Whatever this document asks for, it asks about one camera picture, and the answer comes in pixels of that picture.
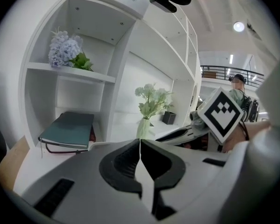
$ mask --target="white vase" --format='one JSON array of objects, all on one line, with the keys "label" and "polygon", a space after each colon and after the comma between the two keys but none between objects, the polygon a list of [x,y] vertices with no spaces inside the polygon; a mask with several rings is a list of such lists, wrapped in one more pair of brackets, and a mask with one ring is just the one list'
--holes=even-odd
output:
[{"label": "white vase", "polygon": [[149,119],[142,118],[137,129],[137,135],[136,135],[137,139],[147,139],[149,125],[150,125]]}]

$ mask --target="white cabinet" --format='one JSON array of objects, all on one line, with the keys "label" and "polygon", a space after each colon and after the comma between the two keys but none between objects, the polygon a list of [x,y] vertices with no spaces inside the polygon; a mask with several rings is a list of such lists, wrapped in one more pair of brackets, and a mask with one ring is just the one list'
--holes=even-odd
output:
[{"label": "white cabinet", "polygon": [[[39,23],[23,58],[19,83],[30,148],[66,110],[94,113],[102,140],[112,141],[117,98],[130,53],[172,80],[175,125],[183,126],[197,69],[197,38],[190,22],[180,7],[176,14],[167,14],[149,5],[143,19],[119,7],[102,0],[60,0]],[[94,63],[94,72],[50,67],[51,31],[58,28],[83,38],[83,51]]]}]

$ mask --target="green shirt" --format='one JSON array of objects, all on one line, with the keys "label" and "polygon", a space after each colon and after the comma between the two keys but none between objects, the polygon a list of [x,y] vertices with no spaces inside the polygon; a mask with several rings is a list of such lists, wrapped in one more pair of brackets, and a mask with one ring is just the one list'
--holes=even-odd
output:
[{"label": "green shirt", "polygon": [[231,96],[231,98],[233,98],[235,100],[235,102],[239,105],[239,107],[242,106],[244,99],[245,99],[242,91],[233,89],[233,90],[229,91],[229,95]]}]

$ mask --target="person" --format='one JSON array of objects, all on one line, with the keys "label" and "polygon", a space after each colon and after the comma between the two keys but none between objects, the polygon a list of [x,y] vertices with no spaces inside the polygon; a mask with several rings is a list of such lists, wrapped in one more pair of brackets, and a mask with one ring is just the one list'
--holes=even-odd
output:
[{"label": "person", "polygon": [[[188,5],[192,0],[171,0]],[[263,62],[263,73],[268,76],[280,62],[280,28],[261,0],[237,0],[247,17],[248,36],[255,46],[255,55]]]},{"label": "person", "polygon": [[245,100],[245,78],[241,74],[236,74],[231,80],[231,85],[233,89],[229,91],[229,95],[239,107],[242,107]]}]

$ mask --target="ceiling beam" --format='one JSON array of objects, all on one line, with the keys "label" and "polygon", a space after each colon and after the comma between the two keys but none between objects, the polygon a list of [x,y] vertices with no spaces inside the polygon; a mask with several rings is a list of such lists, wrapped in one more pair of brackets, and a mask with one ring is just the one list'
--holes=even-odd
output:
[{"label": "ceiling beam", "polygon": [[207,25],[208,25],[209,31],[213,32],[214,31],[214,25],[212,23],[212,20],[211,20],[211,17],[210,17],[210,12],[209,12],[206,4],[205,4],[205,1],[203,1],[203,0],[197,0],[197,1],[198,1],[198,5],[200,6],[200,8],[203,11],[205,19],[207,21]]}]

